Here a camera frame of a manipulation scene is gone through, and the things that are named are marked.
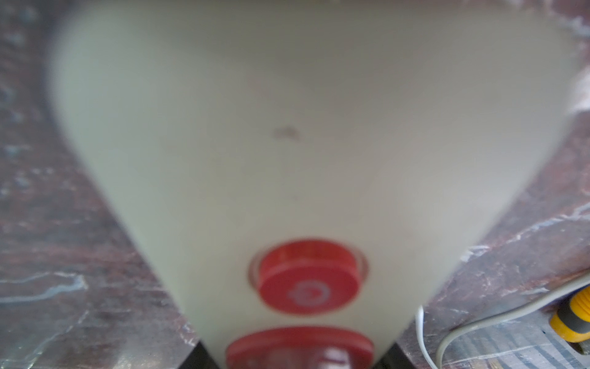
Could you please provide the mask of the beige power strip red sockets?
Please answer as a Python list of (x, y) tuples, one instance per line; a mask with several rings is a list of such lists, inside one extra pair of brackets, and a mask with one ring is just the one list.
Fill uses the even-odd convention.
[(207, 352), (336, 327), (379, 358), (568, 134), (545, 15), (99, 1), (53, 39), (61, 133)]

